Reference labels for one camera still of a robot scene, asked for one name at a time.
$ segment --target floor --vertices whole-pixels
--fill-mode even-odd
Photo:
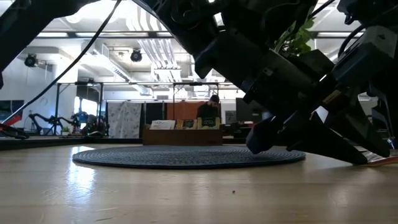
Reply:
[[[0,152],[0,223],[397,223],[398,166],[138,170],[74,164],[107,145]]]

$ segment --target robotic arm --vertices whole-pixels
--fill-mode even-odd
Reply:
[[[338,9],[346,14],[345,23],[359,20],[360,30],[367,29],[348,50],[340,52],[335,66],[317,50],[295,56],[271,49],[293,23],[293,32],[297,31],[316,0],[133,1],[157,17],[193,55],[201,78],[214,68],[246,93],[247,103],[256,100],[274,115],[249,134],[247,146],[253,153],[266,151],[275,139],[283,139],[288,150],[367,163],[366,157],[343,139],[347,138],[380,156],[389,156],[389,146],[369,123],[358,94],[367,91],[391,96],[385,82],[393,77],[398,41],[394,24],[389,22],[396,21],[398,15],[395,0],[377,4],[340,1]],[[73,14],[90,2],[16,0],[0,17],[0,41],[14,43],[3,50],[0,71],[52,19]],[[224,27],[218,27],[213,18],[219,12]]]

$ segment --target gray round rug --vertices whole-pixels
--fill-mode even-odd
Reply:
[[[95,149],[73,155],[75,162],[143,169],[215,169],[286,164],[305,153],[272,148],[254,155],[246,146],[131,146]]]

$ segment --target person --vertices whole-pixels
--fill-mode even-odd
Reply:
[[[197,118],[217,118],[219,117],[218,104],[220,103],[220,98],[218,95],[213,95],[210,97],[209,101],[205,104],[199,106]]]

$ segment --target red object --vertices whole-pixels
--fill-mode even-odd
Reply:
[[[4,124],[7,126],[11,126],[11,125],[17,123],[18,121],[20,121],[21,119],[22,119],[21,116],[17,115],[15,117],[13,117],[12,119],[6,121]]]

